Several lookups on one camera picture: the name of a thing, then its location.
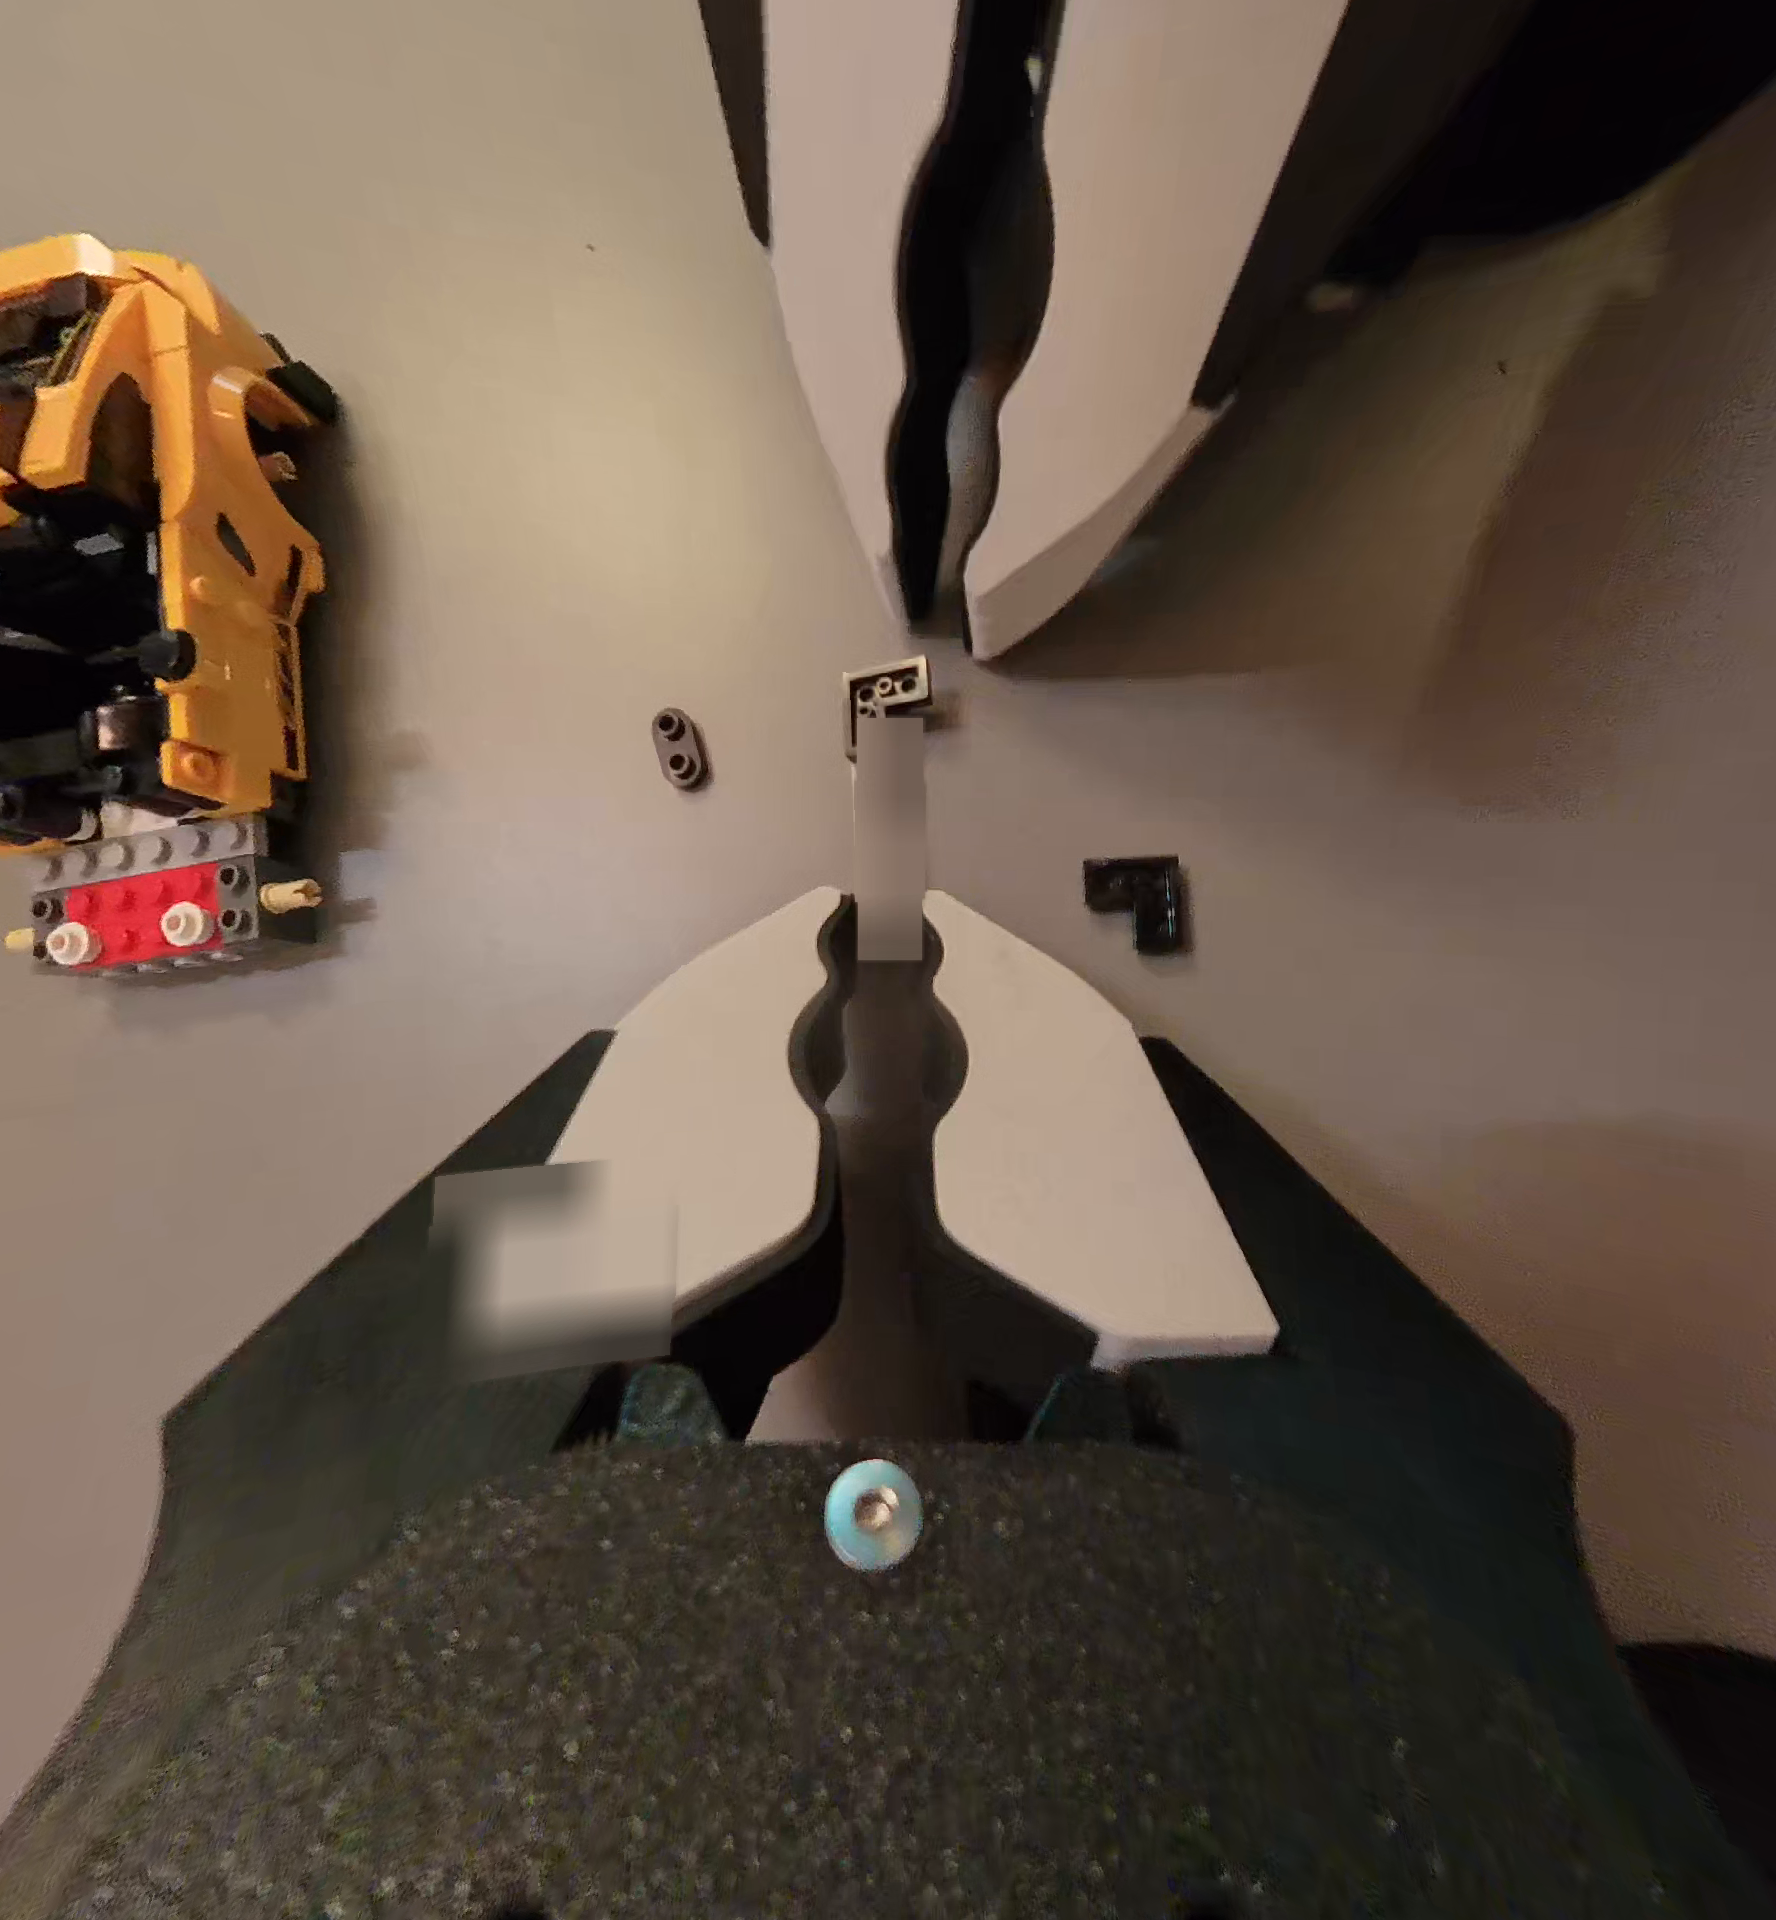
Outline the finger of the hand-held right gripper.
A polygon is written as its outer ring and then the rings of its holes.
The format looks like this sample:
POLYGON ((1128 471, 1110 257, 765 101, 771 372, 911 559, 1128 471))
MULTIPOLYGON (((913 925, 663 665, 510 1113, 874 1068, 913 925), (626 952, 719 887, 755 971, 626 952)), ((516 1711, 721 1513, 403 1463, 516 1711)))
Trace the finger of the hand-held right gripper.
POLYGON ((1342 2, 1070 2, 1044 109, 1051 272, 997 414, 974 660, 1062 612, 1211 429, 1196 382, 1342 2))
POLYGON ((955 625, 973 5, 762 7, 770 264, 811 421, 909 632, 955 625))

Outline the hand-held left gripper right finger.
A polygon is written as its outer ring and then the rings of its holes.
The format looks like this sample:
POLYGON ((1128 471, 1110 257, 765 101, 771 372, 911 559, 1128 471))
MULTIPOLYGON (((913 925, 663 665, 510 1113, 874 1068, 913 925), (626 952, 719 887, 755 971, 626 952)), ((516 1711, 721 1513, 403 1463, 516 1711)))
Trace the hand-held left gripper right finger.
POLYGON ((1117 1373, 1268 1353, 1278 1318, 1129 1019, 949 892, 927 892, 925 922, 964 1063, 934 1125, 962 1355, 995 1373, 1117 1373))

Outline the black lego corner plate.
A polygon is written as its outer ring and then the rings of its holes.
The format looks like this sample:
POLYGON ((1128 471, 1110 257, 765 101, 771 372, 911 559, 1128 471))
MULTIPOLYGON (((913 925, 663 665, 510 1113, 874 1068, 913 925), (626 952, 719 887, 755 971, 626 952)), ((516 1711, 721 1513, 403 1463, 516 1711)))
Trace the black lego corner plate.
POLYGON ((1187 870, 1177 853, 1086 858, 1083 892, 1088 914, 1126 919, 1136 955, 1169 959, 1190 951, 1187 870))

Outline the yellow lego car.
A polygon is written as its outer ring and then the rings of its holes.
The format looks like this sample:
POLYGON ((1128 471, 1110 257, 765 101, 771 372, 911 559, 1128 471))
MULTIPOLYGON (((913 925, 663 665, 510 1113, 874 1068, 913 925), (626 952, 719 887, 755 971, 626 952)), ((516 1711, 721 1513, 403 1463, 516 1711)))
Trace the yellow lego car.
POLYGON ((0 253, 0 851, 30 973, 206 973, 308 945, 291 510, 325 382, 191 263, 61 234, 0 253))

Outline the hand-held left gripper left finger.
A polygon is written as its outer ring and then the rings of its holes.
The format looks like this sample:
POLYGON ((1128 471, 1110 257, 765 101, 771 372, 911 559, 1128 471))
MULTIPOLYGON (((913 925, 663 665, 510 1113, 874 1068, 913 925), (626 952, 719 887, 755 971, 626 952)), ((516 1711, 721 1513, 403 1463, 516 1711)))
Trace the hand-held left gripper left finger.
POLYGON ((841 903, 814 887, 639 999, 551 1155, 602 1164, 668 1222, 678 1324, 751 1288, 814 1217, 823 1115, 790 1047, 828 987, 841 903))

